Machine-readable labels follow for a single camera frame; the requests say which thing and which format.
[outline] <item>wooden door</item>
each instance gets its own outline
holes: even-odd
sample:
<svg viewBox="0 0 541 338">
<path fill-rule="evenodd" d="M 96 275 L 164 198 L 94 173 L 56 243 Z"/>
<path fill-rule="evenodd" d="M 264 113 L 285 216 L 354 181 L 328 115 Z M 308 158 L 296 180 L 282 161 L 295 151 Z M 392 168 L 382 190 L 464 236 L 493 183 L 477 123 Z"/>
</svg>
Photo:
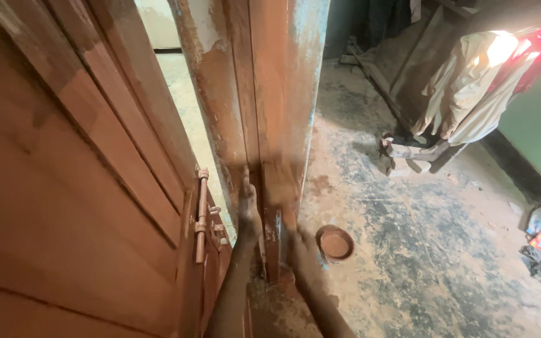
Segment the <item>wooden door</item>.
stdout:
<svg viewBox="0 0 541 338">
<path fill-rule="evenodd" d="M 0 0 L 0 337 L 201 335 L 196 170 L 134 3 Z"/>
</svg>

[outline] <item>paint stain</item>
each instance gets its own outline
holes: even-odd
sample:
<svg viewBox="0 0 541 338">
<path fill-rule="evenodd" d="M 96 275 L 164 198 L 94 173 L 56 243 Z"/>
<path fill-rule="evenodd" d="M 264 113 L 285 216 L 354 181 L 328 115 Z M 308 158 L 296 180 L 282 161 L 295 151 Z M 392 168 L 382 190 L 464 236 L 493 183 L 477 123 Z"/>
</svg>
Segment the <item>paint stain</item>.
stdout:
<svg viewBox="0 0 541 338">
<path fill-rule="evenodd" d="M 333 186 L 329 183 L 329 176 L 327 175 L 309 179 L 307 184 L 310 185 L 310 192 L 316 197 L 320 197 L 323 192 L 332 192 L 334 190 Z"/>
</svg>

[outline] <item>cloth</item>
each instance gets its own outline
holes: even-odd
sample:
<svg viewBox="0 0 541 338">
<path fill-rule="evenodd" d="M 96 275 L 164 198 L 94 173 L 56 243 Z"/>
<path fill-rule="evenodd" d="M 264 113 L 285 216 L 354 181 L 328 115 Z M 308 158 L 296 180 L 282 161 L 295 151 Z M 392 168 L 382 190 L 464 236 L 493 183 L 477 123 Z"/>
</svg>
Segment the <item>cloth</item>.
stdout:
<svg viewBox="0 0 541 338">
<path fill-rule="evenodd" d="M 521 257 L 523 263 L 530 271 L 531 276 L 541 282 L 541 252 L 536 248 L 526 245 L 521 249 L 525 257 Z"/>
<path fill-rule="evenodd" d="M 421 20 L 421 0 L 410 0 L 410 22 Z"/>
<path fill-rule="evenodd" d="M 453 146 L 475 142 L 496 129 L 500 115 L 506 110 L 517 83 L 538 55 L 538 52 L 531 52 L 519 57 L 500 85 L 481 99 L 452 133 L 448 142 Z"/>
<path fill-rule="evenodd" d="M 513 54 L 518 43 L 514 35 L 504 31 L 461 37 L 423 90 L 423 95 L 430 96 L 429 104 L 411 132 L 420 135 L 433 121 L 432 134 L 437 134 L 441 127 L 441 138 L 449 139 L 481 101 L 500 66 Z"/>
<path fill-rule="evenodd" d="M 369 0 L 368 31 L 370 47 L 386 37 L 398 36 L 410 26 L 410 0 Z"/>
<path fill-rule="evenodd" d="M 540 55 L 536 57 L 530 68 L 525 72 L 525 74 L 523 74 L 517 83 L 514 93 L 526 92 L 529 90 L 533 82 L 536 81 L 536 79 L 541 75 L 541 29 L 526 34 L 519 39 L 520 41 L 517 50 L 514 51 L 513 55 L 511 55 L 505 64 L 500 68 L 500 71 L 496 75 L 496 78 L 492 81 L 490 88 L 487 89 L 488 91 L 498 87 L 499 83 L 510 71 L 515 59 L 527 52 L 539 52 Z"/>
</svg>

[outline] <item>concrete floor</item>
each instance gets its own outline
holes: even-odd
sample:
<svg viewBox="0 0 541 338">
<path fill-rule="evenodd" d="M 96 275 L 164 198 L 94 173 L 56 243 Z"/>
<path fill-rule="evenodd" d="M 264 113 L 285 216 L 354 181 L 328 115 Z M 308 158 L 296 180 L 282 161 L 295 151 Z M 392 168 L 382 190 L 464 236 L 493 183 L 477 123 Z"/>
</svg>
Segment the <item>concrete floor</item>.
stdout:
<svg viewBox="0 0 541 338">
<path fill-rule="evenodd" d="M 231 243 L 235 243 L 237 238 L 235 228 L 227 212 L 227 203 L 222 194 L 221 182 L 218 178 L 218 171 L 214 163 L 214 157 L 212 156 L 210 142 L 208 142 L 208 134 L 199 111 L 199 105 L 195 97 L 195 90 L 193 89 L 193 82 L 191 82 L 185 57 L 183 54 L 156 54 L 156 58 L 162 68 L 162 73 L 164 74 L 170 94 L 173 96 L 174 104 L 177 106 L 178 114 L 187 132 L 187 137 L 189 138 L 189 143 L 191 143 L 195 158 L 200 167 L 207 167 L 210 172 L 208 188 L 210 189 L 214 203 L 222 208 L 222 222 L 227 228 Z"/>
<path fill-rule="evenodd" d="M 366 79 L 323 64 L 299 220 L 355 240 L 325 273 L 346 321 L 358 337 L 541 337 L 541 283 L 518 253 L 523 195 L 479 143 L 438 174 L 386 177 L 378 140 L 394 127 Z M 254 337 L 320 337 L 301 300 L 261 280 L 250 294 Z"/>
</svg>

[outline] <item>peeling paint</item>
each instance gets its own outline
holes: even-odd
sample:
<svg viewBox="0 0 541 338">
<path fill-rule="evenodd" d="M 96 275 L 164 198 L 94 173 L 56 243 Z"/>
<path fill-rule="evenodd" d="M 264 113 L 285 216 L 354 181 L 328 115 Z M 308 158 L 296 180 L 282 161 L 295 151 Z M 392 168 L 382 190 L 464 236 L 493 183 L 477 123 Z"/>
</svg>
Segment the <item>peeling paint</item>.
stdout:
<svg viewBox="0 0 541 338">
<path fill-rule="evenodd" d="M 212 0 L 189 0 L 188 5 L 191 18 L 195 24 L 197 38 L 205 54 L 211 51 L 214 44 L 220 40 L 210 15 Z"/>
</svg>

